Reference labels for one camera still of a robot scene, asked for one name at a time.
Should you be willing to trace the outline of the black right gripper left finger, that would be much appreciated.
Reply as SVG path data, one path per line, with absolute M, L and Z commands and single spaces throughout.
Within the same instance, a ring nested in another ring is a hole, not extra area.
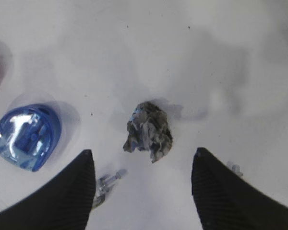
M 91 150 L 83 150 L 57 176 L 0 212 L 0 230 L 84 230 L 96 192 Z

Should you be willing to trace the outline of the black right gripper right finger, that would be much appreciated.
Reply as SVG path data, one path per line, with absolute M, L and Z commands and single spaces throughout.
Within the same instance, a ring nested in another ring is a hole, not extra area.
M 258 191 L 200 147 L 192 196 L 204 230 L 288 230 L 288 207 Z

